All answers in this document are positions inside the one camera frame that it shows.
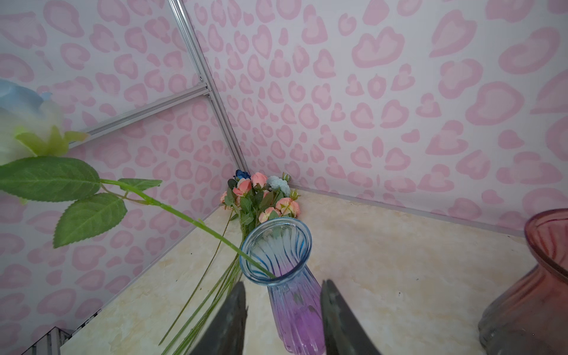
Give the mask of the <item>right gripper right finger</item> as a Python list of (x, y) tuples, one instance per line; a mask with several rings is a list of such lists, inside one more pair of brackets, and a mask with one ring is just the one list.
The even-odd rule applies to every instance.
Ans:
[(332, 280), (323, 281), (320, 304), (327, 355), (381, 354)]

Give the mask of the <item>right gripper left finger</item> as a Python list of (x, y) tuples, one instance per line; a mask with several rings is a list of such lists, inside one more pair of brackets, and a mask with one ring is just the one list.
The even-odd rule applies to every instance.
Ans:
[(239, 281), (190, 354), (241, 355), (247, 317), (246, 289)]

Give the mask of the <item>purple blue glass vase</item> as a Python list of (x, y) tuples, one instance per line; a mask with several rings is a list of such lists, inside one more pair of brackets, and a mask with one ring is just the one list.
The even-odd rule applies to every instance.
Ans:
[(241, 270), (267, 288), (276, 330), (291, 354), (325, 353), (321, 286), (307, 266), (312, 234), (302, 221), (278, 217), (256, 227), (245, 239)]

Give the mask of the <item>white blue rose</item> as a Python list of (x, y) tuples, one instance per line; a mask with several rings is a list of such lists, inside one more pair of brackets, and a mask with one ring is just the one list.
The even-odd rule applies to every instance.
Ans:
[(69, 158), (71, 143), (87, 133), (66, 131), (63, 113), (46, 94), (1, 80), (1, 190), (23, 201), (68, 202), (56, 225), (59, 248), (108, 232), (126, 217), (126, 201), (156, 206), (191, 223), (234, 250), (239, 257), (273, 277), (235, 244), (199, 220), (146, 194), (158, 180), (107, 180), (83, 160)]

